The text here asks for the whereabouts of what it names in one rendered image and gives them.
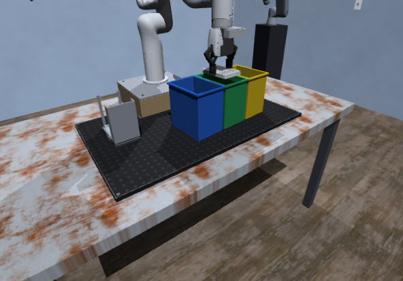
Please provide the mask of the blue open bin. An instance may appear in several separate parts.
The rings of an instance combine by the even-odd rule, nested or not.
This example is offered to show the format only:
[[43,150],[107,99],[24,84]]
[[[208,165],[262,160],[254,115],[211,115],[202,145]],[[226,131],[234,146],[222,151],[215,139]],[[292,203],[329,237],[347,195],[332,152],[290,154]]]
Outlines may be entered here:
[[222,131],[226,86],[190,76],[169,84],[172,125],[201,141]]

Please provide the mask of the yellow open-top bin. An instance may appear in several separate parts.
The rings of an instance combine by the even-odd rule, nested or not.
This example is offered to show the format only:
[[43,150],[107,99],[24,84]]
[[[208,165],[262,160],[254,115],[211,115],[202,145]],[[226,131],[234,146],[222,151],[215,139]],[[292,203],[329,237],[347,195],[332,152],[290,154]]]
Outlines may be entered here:
[[246,105],[244,119],[250,118],[263,111],[263,102],[265,96],[265,85],[268,72],[233,65],[233,69],[239,70],[241,77],[248,78],[246,90]]

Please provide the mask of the green bin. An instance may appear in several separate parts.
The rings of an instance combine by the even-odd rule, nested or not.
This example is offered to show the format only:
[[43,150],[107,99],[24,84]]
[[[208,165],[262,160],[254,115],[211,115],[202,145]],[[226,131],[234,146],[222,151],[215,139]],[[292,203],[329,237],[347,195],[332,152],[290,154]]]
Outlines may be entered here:
[[248,78],[234,76],[222,79],[206,73],[197,77],[226,86],[223,91],[223,127],[226,129],[244,120],[246,103],[246,87]]

